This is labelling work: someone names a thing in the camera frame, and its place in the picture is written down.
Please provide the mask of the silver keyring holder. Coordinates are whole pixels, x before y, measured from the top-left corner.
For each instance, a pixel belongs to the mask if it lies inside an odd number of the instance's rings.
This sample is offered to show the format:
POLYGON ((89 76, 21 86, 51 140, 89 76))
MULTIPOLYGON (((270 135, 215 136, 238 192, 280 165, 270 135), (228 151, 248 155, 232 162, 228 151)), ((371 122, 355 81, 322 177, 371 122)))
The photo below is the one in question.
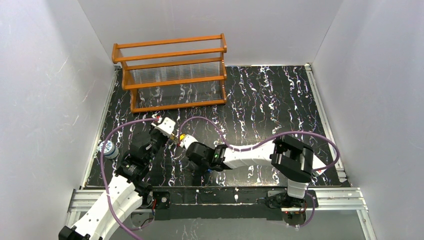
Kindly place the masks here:
POLYGON ((178 134, 171 134, 169 136, 169 140, 174 143, 177 147, 180 146, 181 144, 181 140, 180 140, 180 136, 178 134))

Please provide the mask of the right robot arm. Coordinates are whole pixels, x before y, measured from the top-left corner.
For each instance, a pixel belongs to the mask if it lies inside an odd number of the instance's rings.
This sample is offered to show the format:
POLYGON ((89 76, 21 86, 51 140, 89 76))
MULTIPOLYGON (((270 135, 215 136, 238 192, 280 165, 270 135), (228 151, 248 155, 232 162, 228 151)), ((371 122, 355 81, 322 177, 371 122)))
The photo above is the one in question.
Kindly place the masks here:
POLYGON ((303 199, 313 177, 323 174, 325 164, 311 146, 289 135, 263 144, 209 147, 191 135, 180 140, 186 157, 197 166, 217 172, 249 166, 272 166, 287 179, 286 195, 303 199))

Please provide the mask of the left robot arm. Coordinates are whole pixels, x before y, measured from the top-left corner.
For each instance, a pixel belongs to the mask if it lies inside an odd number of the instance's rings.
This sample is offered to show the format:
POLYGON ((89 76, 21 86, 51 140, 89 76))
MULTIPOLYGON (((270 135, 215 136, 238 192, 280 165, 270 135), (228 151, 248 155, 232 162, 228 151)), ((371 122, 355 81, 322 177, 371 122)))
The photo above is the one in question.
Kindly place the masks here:
POLYGON ((146 143, 132 144, 122 155, 105 192, 80 220, 60 230, 60 240, 108 240, 118 228, 139 239, 123 222, 150 194, 152 188, 143 179, 149 172, 150 162, 172 138, 173 129, 156 126, 150 129, 149 135, 146 143))

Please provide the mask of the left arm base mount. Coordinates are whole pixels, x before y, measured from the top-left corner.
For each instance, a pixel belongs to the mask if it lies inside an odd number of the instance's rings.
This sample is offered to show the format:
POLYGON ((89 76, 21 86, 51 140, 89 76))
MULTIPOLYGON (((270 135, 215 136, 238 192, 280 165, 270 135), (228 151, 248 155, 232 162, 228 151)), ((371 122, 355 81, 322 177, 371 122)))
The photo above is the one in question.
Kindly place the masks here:
POLYGON ((133 191, 124 197, 120 205, 128 209, 153 209, 166 210, 171 206, 171 193, 167 190, 153 189, 145 190, 142 195, 133 191))

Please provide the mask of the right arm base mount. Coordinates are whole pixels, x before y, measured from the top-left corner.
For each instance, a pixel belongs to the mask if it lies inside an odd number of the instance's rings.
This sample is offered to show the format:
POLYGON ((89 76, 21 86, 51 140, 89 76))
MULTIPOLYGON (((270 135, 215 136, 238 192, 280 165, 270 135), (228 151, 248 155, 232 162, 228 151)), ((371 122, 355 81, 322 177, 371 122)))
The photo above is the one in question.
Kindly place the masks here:
POLYGON ((270 209, 287 209, 283 210, 283 219, 292 225, 297 223, 300 225, 305 222, 307 220, 306 211, 319 206, 314 190, 306 190, 303 198, 289 196, 286 189, 270 190, 257 202, 265 204, 270 209))

